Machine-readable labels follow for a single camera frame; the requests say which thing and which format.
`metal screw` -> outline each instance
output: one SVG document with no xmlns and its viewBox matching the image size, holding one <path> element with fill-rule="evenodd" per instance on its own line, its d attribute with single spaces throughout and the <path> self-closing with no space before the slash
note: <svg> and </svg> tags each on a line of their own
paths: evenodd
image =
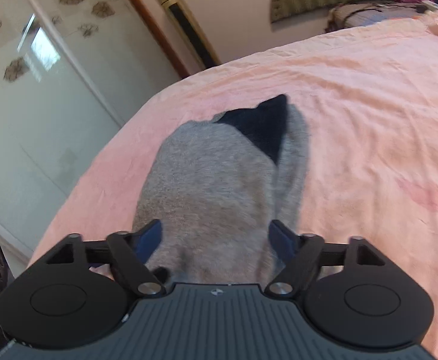
<svg viewBox="0 0 438 360">
<path fill-rule="evenodd" d="M 137 290 L 141 294 L 144 294 L 144 295 L 155 295 L 155 294 L 158 294 L 162 290 L 162 287 L 160 284 L 147 282 L 147 283 L 140 284 L 137 287 Z"/>
<path fill-rule="evenodd" d="M 290 294 L 292 292 L 294 288 L 292 288 L 292 286 L 290 284 L 287 283 L 281 283 L 281 282 L 277 282 L 277 283 L 272 283 L 269 286 L 269 290 L 277 295 L 287 295 Z"/>
</svg>

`pink bedsheet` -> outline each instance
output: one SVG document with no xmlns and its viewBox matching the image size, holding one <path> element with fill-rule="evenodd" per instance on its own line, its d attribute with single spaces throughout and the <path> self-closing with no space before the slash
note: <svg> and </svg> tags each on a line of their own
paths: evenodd
<svg viewBox="0 0 438 360">
<path fill-rule="evenodd" d="M 438 16 L 430 17 L 438 33 Z M 431 295 L 424 339 L 438 357 L 438 35 L 418 20 L 321 35 L 210 69 L 154 96 L 102 150 L 35 251 L 66 234 L 131 228 L 163 139 L 286 93 L 310 128 L 297 232 L 328 242 L 363 235 Z"/>
</svg>

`circular pad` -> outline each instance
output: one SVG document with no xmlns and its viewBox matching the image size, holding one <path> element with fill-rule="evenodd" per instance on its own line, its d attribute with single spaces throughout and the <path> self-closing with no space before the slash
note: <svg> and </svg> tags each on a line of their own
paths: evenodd
<svg viewBox="0 0 438 360">
<path fill-rule="evenodd" d="M 78 311 L 87 299 L 79 287 L 53 284 L 37 290 L 31 297 L 31 306 L 43 315 L 60 317 Z"/>
<path fill-rule="evenodd" d="M 79 347 L 106 336 L 127 312 L 124 289 L 74 264 L 32 266 L 0 295 L 0 326 L 43 349 Z"/>
<path fill-rule="evenodd" d="M 359 314 L 380 317 L 393 313 L 400 306 L 395 291 L 376 284 L 362 284 L 345 292 L 345 304 Z"/>
<path fill-rule="evenodd" d="M 373 266 L 316 281 L 305 295 L 304 311 L 334 340 L 382 350 L 419 343 L 432 322 L 433 305 L 402 271 Z"/>
</svg>

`glass door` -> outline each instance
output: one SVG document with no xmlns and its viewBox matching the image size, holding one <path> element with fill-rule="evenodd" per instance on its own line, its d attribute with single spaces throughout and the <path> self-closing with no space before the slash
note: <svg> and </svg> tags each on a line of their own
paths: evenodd
<svg viewBox="0 0 438 360">
<path fill-rule="evenodd" d="M 36 1 L 124 121 L 179 80 L 128 0 Z"/>
<path fill-rule="evenodd" d="M 119 128 L 28 1 L 0 0 L 0 240 L 29 257 Z"/>
</svg>

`wooden door frame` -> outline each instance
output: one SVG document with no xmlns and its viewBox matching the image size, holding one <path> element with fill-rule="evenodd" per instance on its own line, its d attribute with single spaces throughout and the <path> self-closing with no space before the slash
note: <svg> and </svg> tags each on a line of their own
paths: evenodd
<svg viewBox="0 0 438 360">
<path fill-rule="evenodd" d="M 172 64 L 172 66 L 174 67 L 177 74 L 179 74 L 179 76 L 182 79 L 189 77 L 190 74 L 187 71 L 186 67 L 179 59 L 179 56 L 170 45 L 169 41 L 167 40 L 164 33 L 157 25 L 157 22 L 154 20 L 151 13 L 144 5 L 143 1 L 142 0 L 129 0 L 129 1 L 131 2 L 132 6 L 136 9 L 137 13 L 142 18 L 149 31 L 152 33 L 152 36 L 159 44 L 160 48 L 162 49 L 165 56 Z"/>
</svg>

